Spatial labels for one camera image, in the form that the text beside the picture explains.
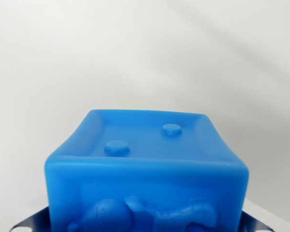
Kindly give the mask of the black-padded metal gripper left finger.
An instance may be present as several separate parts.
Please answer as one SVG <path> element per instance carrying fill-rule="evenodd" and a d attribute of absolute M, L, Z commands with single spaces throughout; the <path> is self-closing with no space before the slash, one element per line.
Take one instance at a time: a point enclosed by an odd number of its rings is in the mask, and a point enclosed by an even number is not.
<path fill-rule="evenodd" d="M 48 232 L 48 200 L 45 195 L 17 199 L 0 206 L 0 232 Z"/>

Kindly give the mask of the black-padded metal gripper right finger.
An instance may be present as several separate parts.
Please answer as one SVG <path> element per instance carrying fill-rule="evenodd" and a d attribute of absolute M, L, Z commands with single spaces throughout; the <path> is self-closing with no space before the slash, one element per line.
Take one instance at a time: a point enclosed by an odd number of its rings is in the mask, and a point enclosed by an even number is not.
<path fill-rule="evenodd" d="M 290 232 L 290 223 L 250 200 L 244 200 L 241 216 L 242 232 Z"/>

